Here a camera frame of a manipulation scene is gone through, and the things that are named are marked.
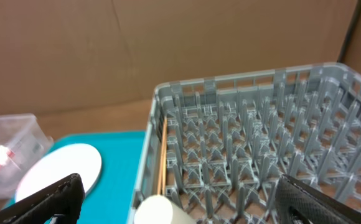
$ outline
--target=white cylinder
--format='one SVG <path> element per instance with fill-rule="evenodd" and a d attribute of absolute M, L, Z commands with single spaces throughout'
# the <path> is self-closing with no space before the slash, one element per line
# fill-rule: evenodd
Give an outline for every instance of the white cylinder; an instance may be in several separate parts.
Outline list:
<path fill-rule="evenodd" d="M 137 209 L 134 224 L 195 224 L 195 220 L 168 198 L 153 195 Z"/>

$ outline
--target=dish rack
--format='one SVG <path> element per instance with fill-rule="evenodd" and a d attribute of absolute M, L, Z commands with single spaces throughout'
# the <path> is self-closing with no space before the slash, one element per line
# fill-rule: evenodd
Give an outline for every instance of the dish rack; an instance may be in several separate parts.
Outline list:
<path fill-rule="evenodd" d="M 339 63 L 163 83 L 155 89 L 128 222 L 155 194 L 197 223 L 277 223 L 282 174 L 361 212 L 361 75 Z"/>

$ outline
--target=clear plastic container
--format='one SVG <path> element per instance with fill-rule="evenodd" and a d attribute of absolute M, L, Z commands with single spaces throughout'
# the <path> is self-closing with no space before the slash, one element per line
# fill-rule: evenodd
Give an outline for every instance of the clear plastic container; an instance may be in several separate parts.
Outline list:
<path fill-rule="evenodd" d="M 23 175 L 51 145 L 33 114 L 0 116 L 0 146 L 7 148 L 7 160 L 0 164 L 0 199 L 13 196 Z"/>

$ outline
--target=black object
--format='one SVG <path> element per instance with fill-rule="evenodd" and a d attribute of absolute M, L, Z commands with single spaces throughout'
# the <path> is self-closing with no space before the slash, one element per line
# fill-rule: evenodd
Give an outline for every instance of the black object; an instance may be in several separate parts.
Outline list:
<path fill-rule="evenodd" d="M 276 209 L 280 224 L 361 223 L 361 213 L 288 175 L 279 179 Z"/>
<path fill-rule="evenodd" d="M 0 224 L 77 223 L 85 192 L 79 174 L 71 174 L 0 211 Z"/>

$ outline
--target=blue surface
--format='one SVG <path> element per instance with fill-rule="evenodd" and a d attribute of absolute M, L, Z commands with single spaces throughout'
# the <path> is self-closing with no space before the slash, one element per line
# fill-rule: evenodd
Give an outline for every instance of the blue surface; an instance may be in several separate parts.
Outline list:
<path fill-rule="evenodd" d="M 52 146 L 49 152 L 68 144 L 86 143 L 101 154 L 100 178 L 83 202 L 78 223 L 126 223 L 143 140 L 144 131 L 78 134 Z"/>

